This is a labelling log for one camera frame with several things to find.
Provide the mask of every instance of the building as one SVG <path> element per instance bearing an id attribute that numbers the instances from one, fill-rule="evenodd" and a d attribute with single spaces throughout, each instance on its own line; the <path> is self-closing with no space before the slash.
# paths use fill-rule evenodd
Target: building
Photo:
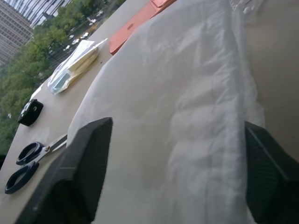
<path id="1" fill-rule="evenodd" d="M 71 0 L 6 0 L 15 10 L 30 21 L 31 27 L 42 24 L 44 15 L 56 16 L 60 6 L 66 6 Z"/>
<path id="2" fill-rule="evenodd" d="M 0 0 L 0 64 L 12 58 L 31 36 L 30 22 L 4 0 Z"/>

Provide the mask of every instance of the plastic bag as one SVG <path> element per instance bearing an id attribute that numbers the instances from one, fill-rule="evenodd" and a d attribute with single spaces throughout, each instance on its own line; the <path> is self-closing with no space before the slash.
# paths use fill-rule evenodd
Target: plastic bag
<path id="1" fill-rule="evenodd" d="M 229 1 L 178 0 L 93 81 L 68 144 L 87 123 L 114 119 L 94 224 L 246 223 L 247 82 L 231 14 Z"/>
<path id="2" fill-rule="evenodd" d="M 48 81 L 52 94 L 65 90 L 71 82 L 85 72 L 88 66 L 97 58 L 99 46 L 106 41 L 94 42 L 82 40 L 72 54 L 53 72 Z"/>
<path id="3" fill-rule="evenodd" d="M 244 119 L 252 124 L 265 127 L 263 107 L 257 101 L 257 88 L 250 70 L 243 12 L 245 7 L 246 4 L 239 4 L 233 8 L 232 12 L 232 30 L 240 58 Z"/>
<path id="4" fill-rule="evenodd" d="M 243 13 L 248 19 L 251 15 L 258 12 L 264 0 L 229 0 L 229 2 L 234 11 L 237 8 L 242 8 Z"/>

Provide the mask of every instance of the scissor handle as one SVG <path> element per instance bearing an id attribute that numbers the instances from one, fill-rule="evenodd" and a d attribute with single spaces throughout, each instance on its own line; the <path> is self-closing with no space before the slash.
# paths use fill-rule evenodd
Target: scissor handle
<path id="1" fill-rule="evenodd" d="M 38 162 L 32 161 L 30 164 L 22 167 L 9 178 L 6 186 L 5 186 L 5 194 L 13 194 L 18 191 L 21 187 L 23 187 L 33 176 L 39 166 Z"/>
<path id="2" fill-rule="evenodd" d="M 42 151 L 44 145 L 38 141 L 27 145 L 20 153 L 17 165 L 24 165 L 35 159 Z"/>

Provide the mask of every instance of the orange box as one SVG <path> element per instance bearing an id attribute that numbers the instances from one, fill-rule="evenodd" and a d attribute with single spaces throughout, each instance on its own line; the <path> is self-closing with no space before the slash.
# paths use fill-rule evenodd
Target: orange box
<path id="1" fill-rule="evenodd" d="M 114 55 L 131 36 L 135 29 L 162 12 L 176 0 L 150 0 L 129 22 L 127 22 L 109 41 L 110 53 Z"/>

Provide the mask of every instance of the table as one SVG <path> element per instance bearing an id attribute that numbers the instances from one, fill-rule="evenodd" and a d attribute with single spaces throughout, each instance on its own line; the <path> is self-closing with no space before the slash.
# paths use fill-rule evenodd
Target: table
<path id="1" fill-rule="evenodd" d="M 298 17 L 296 0 L 265 1 L 246 31 L 267 130 L 299 162 Z"/>
<path id="2" fill-rule="evenodd" d="M 127 0 L 117 11 L 105 21 L 89 38 L 90 41 L 101 41 L 109 38 L 119 30 L 135 13 L 137 13 L 148 0 Z M 47 81 L 35 95 L 44 108 L 37 121 L 30 127 L 20 125 L 7 157 L 0 171 L 0 218 L 2 224 L 13 223 L 26 205 L 39 181 L 47 171 L 49 165 L 59 155 L 53 155 L 44 161 L 26 186 L 13 195 L 4 193 L 5 185 L 10 175 L 19 167 L 16 160 L 20 151 L 33 141 L 44 144 L 51 143 L 54 139 L 67 133 L 68 127 L 79 108 L 90 84 L 97 76 L 102 66 L 112 57 L 106 44 L 100 56 L 92 63 L 88 71 L 64 92 L 52 95 L 47 87 Z"/>

